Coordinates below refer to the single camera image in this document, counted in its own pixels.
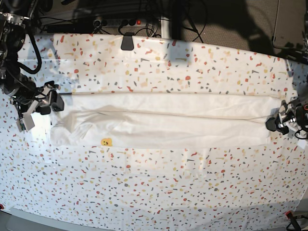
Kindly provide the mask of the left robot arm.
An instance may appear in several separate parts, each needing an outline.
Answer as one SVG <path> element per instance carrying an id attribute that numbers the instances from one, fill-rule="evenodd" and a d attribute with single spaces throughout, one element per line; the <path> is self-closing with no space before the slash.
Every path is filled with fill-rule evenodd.
<path id="1" fill-rule="evenodd" d="M 163 117 L 163 127 L 175 122 L 176 127 L 192 128 L 194 119 L 201 119 L 214 130 L 233 126 L 247 131 L 254 124 L 266 131 L 289 132 L 294 124 L 296 132 L 308 130 L 308 106 L 299 99 L 289 103 L 270 96 L 241 96 L 192 93 L 102 93 L 63 94 L 64 109 L 52 114 L 54 125 L 64 124 L 72 131 L 83 114 L 112 113 L 111 120 L 123 113 L 149 116 L 158 127 L 158 116 Z"/>

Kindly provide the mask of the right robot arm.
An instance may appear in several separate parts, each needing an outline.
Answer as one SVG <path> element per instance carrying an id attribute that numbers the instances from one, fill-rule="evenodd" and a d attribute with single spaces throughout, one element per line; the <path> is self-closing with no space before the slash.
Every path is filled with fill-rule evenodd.
<path id="1" fill-rule="evenodd" d="M 49 97 L 49 85 L 37 87 L 32 78 L 21 73 L 36 74 L 41 69 L 42 59 L 31 30 L 31 16 L 35 0 L 2 0 L 0 2 L 0 90 L 10 97 L 16 108 L 19 131 L 29 131 L 35 124 L 32 114 Z M 35 69 L 18 61 L 26 36 L 37 58 Z"/>

